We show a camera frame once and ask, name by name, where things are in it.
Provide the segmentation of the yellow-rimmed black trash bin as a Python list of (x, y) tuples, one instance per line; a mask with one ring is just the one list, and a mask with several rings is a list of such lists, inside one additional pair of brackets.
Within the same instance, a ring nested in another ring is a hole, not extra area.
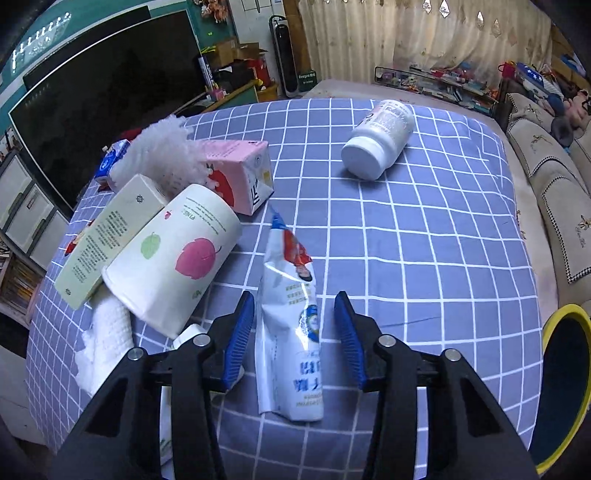
[(590, 407), (590, 317), (568, 304), (542, 332), (543, 372), (529, 452), (544, 475), (566, 451)]

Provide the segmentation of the pale green slim box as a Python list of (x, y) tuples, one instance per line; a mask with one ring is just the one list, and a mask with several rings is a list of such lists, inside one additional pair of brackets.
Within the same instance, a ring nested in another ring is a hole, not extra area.
[(160, 187), (137, 174), (82, 231), (54, 287), (66, 304), (79, 309), (102, 281), (108, 266), (131, 239), (169, 202)]

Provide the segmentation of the white leaf-print paper cup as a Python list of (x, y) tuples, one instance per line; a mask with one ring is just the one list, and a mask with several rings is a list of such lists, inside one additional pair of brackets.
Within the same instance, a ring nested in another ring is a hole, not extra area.
[(103, 268), (103, 282), (135, 317), (173, 339), (241, 234), (228, 204), (191, 184)]

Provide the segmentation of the white plastic pill bottle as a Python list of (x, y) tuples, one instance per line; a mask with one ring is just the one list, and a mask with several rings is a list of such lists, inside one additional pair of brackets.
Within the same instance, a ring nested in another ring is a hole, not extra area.
[(375, 181), (398, 160), (415, 127), (415, 115), (409, 106), (383, 100), (353, 128), (342, 147), (342, 162), (349, 173)]

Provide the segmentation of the blue checked tablecloth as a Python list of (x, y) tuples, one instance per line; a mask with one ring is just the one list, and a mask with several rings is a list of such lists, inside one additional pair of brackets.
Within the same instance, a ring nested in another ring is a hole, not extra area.
[[(52, 478), (173, 472), (158, 447), (162, 429), (171, 433), (171, 355), (249, 292), (254, 320), (238, 381), (211, 394), (224, 479), (364, 479), (378, 394), (361, 391), (346, 365), (334, 319), (342, 291), (356, 313), (424, 359), (415, 474), (536, 477), (528, 445), (540, 395), (540, 318), (502, 142), (476, 120), (413, 107), (406, 148), (365, 182), (349, 173), (341, 152), (376, 106), (276, 101), (184, 121), (192, 140), (269, 143), (274, 192), (252, 217), (235, 213), (242, 234), (178, 336), (129, 310), (134, 347), (93, 396), (77, 385), (75, 353), (91, 328), (90, 299), (106, 285), (102, 279), (79, 309), (69, 307), (54, 282), (72, 251), (57, 252), (28, 352), (33, 412), (58, 448)], [(317, 422), (259, 412), (256, 294), (274, 213), (317, 275), (324, 397)]]

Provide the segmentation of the black tower fan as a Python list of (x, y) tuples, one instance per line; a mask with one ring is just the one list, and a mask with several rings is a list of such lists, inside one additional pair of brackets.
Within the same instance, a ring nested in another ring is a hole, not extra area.
[(287, 24), (287, 18), (281, 15), (273, 15), (269, 19), (269, 26), (283, 94), (287, 98), (297, 97), (297, 66), (296, 61), (294, 61), (294, 50), (293, 44), (291, 44), (290, 27)]

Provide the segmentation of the white paper towel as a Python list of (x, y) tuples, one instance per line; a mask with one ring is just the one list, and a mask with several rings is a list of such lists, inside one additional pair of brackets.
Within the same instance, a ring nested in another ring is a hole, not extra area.
[(84, 348), (75, 353), (75, 379), (93, 396), (134, 343), (130, 312), (106, 286), (94, 292), (90, 306), (92, 324), (82, 333)]

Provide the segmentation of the white drawer storage unit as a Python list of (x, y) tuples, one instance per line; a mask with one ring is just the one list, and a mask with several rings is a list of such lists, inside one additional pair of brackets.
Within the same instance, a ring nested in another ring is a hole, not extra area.
[(1, 239), (29, 267), (47, 271), (69, 221), (12, 150), (1, 162)]

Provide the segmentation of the pink milk carton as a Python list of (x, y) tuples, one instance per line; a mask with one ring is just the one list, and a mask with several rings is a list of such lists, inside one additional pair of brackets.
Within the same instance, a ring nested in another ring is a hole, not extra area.
[(213, 190), (236, 214), (252, 216), (273, 195), (266, 141), (198, 140)]

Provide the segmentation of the beige sofa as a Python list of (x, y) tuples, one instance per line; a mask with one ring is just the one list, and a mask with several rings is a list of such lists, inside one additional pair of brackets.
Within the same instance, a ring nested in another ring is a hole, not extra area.
[(522, 169), (518, 223), (544, 317), (566, 304), (590, 310), (590, 126), (573, 114), (517, 92), (499, 106), (511, 159)]

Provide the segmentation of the white blue snack pouch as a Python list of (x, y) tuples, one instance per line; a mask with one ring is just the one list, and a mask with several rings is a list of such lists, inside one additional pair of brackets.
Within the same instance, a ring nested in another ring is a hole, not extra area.
[(274, 213), (256, 294), (260, 413), (293, 422), (317, 422), (324, 416), (316, 279), (311, 256)]

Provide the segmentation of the white foam fruit net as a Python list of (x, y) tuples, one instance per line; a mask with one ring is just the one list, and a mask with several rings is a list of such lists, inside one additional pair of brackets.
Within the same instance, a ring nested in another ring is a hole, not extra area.
[(214, 191), (217, 182), (209, 178), (205, 144), (188, 138), (184, 117), (170, 115), (145, 128), (110, 169), (109, 187), (118, 192), (136, 174), (152, 180), (168, 198), (191, 184)]

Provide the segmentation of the black flat television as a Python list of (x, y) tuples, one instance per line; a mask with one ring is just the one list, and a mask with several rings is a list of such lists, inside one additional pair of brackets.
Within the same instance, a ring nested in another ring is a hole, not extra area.
[(184, 11), (114, 33), (45, 76), (11, 110), (23, 146), (57, 198), (74, 207), (102, 149), (204, 93)]

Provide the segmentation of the long toy tray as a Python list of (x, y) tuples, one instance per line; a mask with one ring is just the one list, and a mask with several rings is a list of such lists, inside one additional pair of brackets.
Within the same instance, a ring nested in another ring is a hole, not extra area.
[(488, 87), (449, 73), (433, 74), (416, 68), (403, 70), (377, 66), (374, 69), (374, 82), (444, 100), (488, 116), (493, 114), (497, 104)]

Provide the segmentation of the cream patterned curtain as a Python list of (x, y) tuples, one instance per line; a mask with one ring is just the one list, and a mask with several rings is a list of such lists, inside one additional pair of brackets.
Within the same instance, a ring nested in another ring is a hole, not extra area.
[(377, 66), (456, 68), (500, 80), (499, 65), (550, 64), (551, 19), (531, 1), (301, 1), (311, 67), (322, 79), (370, 83)]

